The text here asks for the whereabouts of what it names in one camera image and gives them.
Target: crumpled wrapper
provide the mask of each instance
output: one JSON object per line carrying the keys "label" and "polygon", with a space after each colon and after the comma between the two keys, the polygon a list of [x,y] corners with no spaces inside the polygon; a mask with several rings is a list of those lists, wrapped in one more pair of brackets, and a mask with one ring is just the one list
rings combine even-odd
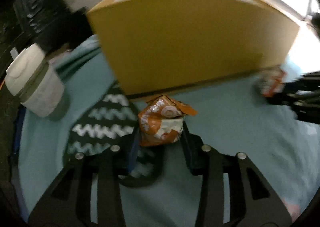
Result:
{"label": "crumpled wrapper", "polygon": [[173,143],[179,140],[183,130],[183,118],[196,115],[189,105],[161,95],[147,102],[148,106],[139,114],[142,131],[141,146]]}

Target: white zigzag stripe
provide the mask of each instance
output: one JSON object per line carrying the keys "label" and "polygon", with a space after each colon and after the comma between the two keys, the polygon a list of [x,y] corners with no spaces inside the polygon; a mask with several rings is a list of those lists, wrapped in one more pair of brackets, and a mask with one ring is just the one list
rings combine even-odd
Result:
{"label": "white zigzag stripe", "polygon": [[125,126],[121,129],[121,127],[117,124],[113,124],[112,127],[109,128],[105,126],[100,126],[98,124],[95,124],[94,126],[90,124],[86,124],[84,127],[80,124],[76,124],[73,129],[73,132],[76,132],[79,136],[83,137],[86,133],[92,138],[103,138],[104,136],[107,136],[109,138],[115,139],[117,135],[124,136],[131,134],[133,132],[133,127]]}
{"label": "white zigzag stripe", "polygon": [[128,107],[122,107],[120,111],[117,109],[108,110],[107,108],[93,109],[88,115],[89,118],[95,118],[97,120],[101,120],[102,118],[112,120],[115,116],[121,120],[129,118],[130,120],[136,121],[138,119]]}
{"label": "white zigzag stripe", "polygon": [[122,106],[129,106],[129,101],[122,94],[108,94],[104,97],[103,102],[111,101],[112,103],[120,103]]}
{"label": "white zigzag stripe", "polygon": [[111,145],[106,143],[101,145],[100,143],[95,144],[94,146],[90,143],[86,143],[84,146],[81,146],[79,141],[75,141],[72,145],[68,146],[68,154],[74,153],[86,153],[89,151],[89,155],[100,154],[104,150],[108,149]]}

